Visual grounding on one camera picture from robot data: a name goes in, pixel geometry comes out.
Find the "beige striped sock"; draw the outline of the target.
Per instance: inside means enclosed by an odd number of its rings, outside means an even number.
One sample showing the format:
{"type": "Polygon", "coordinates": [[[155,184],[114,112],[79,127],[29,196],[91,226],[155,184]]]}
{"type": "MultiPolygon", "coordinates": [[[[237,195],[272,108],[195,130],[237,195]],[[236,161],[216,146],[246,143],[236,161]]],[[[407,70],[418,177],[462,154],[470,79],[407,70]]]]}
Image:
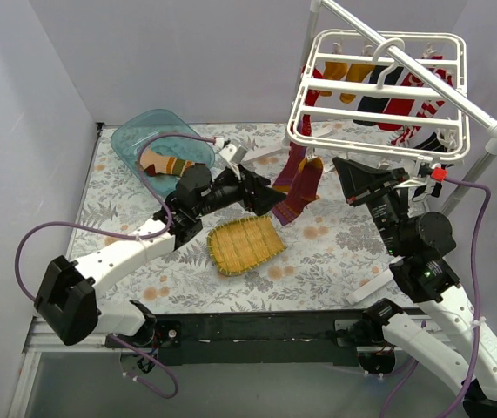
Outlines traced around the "beige striped sock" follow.
{"type": "Polygon", "coordinates": [[[159,175],[182,177],[187,169],[197,165],[205,166],[205,163],[161,155],[150,149],[144,151],[135,162],[135,166],[139,171],[148,177],[157,177],[159,175]]]}

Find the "maroon sock with orange cuff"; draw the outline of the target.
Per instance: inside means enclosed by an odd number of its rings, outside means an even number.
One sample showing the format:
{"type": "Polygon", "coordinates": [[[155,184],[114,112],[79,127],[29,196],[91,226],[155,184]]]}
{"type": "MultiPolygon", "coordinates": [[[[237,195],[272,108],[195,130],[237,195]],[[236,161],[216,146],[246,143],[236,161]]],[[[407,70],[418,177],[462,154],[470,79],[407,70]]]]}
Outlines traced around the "maroon sock with orange cuff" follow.
{"type": "Polygon", "coordinates": [[[317,190],[323,171],[321,158],[304,158],[299,163],[286,198],[272,209],[282,226],[292,223],[310,203],[319,199],[317,190]]]}

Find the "maroon purple striped sock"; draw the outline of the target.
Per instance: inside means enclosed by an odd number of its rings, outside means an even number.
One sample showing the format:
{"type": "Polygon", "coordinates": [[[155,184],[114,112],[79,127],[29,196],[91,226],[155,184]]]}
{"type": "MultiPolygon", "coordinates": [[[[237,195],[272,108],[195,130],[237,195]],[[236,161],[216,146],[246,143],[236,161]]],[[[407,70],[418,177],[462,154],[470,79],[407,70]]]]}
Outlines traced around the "maroon purple striped sock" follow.
{"type": "MultiPolygon", "coordinates": [[[[305,114],[299,122],[297,130],[305,136],[312,135],[312,125],[310,116],[305,114]]],[[[291,189],[292,181],[299,171],[300,165],[306,161],[306,148],[297,145],[293,142],[290,143],[288,152],[288,160],[274,181],[272,187],[280,192],[289,192],[291,189]]]]}

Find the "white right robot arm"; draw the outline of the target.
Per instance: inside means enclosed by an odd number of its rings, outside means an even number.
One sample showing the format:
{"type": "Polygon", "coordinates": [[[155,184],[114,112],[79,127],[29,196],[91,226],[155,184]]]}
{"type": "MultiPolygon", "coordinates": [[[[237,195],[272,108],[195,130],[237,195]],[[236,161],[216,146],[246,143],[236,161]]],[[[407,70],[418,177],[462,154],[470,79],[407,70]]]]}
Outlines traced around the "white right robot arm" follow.
{"type": "Polygon", "coordinates": [[[333,161],[346,202],[366,206],[387,252],[398,288],[450,340],[439,341],[389,299],[367,308],[361,318],[365,339],[394,345],[439,378],[455,395],[443,416],[462,406],[470,417],[497,417],[497,336],[480,314],[480,299],[468,298],[445,261],[455,249],[453,228],[440,212],[409,214],[402,168],[381,170],[356,161],[333,161]]]}

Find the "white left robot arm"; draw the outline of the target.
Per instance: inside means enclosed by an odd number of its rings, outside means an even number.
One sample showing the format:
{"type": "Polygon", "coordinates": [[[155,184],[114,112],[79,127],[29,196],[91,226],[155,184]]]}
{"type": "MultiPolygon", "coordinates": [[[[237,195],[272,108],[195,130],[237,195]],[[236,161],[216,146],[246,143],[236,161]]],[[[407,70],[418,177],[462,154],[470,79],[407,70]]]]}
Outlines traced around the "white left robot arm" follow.
{"type": "Polygon", "coordinates": [[[66,346],[90,334],[124,336],[148,347],[155,315],[141,302],[104,304],[101,297],[149,261],[173,253],[201,232],[202,217],[234,204],[265,215],[286,195],[255,172],[224,169],[217,177],[203,165],[186,170],[165,209],[155,212],[132,236],[76,260],[59,256],[47,266],[34,307],[66,346]]]}

